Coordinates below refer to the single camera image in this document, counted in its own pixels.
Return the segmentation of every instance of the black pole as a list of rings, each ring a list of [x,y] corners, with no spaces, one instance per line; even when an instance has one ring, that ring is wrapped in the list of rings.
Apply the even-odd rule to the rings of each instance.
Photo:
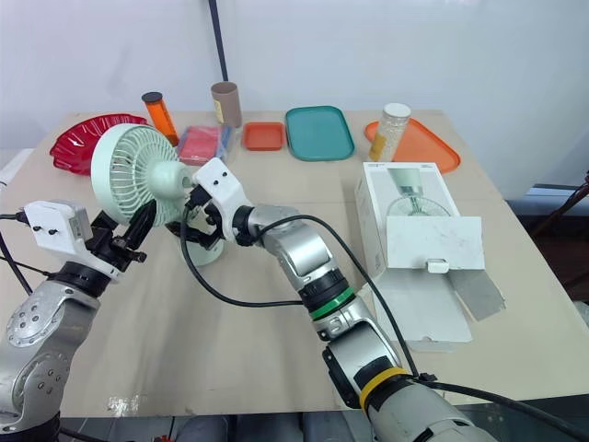
[[[229,81],[227,76],[227,65],[225,64],[225,52],[223,51],[223,39],[221,38],[221,25],[219,25],[219,11],[217,11],[217,0],[209,0],[211,9],[211,20],[213,21],[214,41],[217,43],[217,53],[219,54],[219,64],[223,81]]]

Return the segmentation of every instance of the white box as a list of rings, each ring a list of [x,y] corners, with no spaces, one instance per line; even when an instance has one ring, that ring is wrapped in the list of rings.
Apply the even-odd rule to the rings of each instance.
[[[460,216],[434,163],[364,163],[355,193],[366,270],[413,349],[471,341],[464,306],[474,320],[504,308],[484,270],[480,217]]]

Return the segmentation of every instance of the green ring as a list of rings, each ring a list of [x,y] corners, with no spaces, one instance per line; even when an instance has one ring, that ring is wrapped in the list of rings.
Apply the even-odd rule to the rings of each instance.
[[[335,310],[337,307],[339,307],[341,304],[346,302],[352,296],[353,296],[353,288],[348,287],[343,292],[341,292],[339,295],[337,295],[336,297],[331,299],[331,301],[328,302],[327,304],[323,305],[322,307],[319,307],[317,310],[311,311],[309,313],[309,316],[311,317],[312,320],[316,320],[317,318],[320,318],[323,315],[330,313],[332,310]]]

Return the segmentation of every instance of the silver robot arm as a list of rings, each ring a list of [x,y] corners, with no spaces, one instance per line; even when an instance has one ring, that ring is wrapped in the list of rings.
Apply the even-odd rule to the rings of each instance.
[[[292,215],[297,211],[288,207],[255,207],[247,233],[255,238],[262,228]],[[363,409],[379,441],[495,440],[435,391],[407,376],[388,338],[313,228],[292,221],[269,230],[260,245],[278,259],[319,339],[328,342],[323,358],[342,399]]]
[[[18,306],[0,343],[0,442],[53,442],[72,358],[98,297],[130,262],[144,261],[135,250],[153,225],[156,203],[140,208],[121,237],[105,214],[90,225],[77,204],[39,201],[25,214],[37,244],[65,264]]]

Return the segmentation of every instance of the small orange tray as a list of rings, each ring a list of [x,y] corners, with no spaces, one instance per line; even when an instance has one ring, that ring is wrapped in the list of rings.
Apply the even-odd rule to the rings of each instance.
[[[285,137],[281,122],[248,122],[243,128],[242,144],[249,150],[280,150]]]
[[[378,122],[364,128],[364,135],[371,143],[375,139]],[[413,118],[398,144],[393,161],[409,163],[435,163],[440,172],[451,172],[460,166],[460,155],[436,134]]]

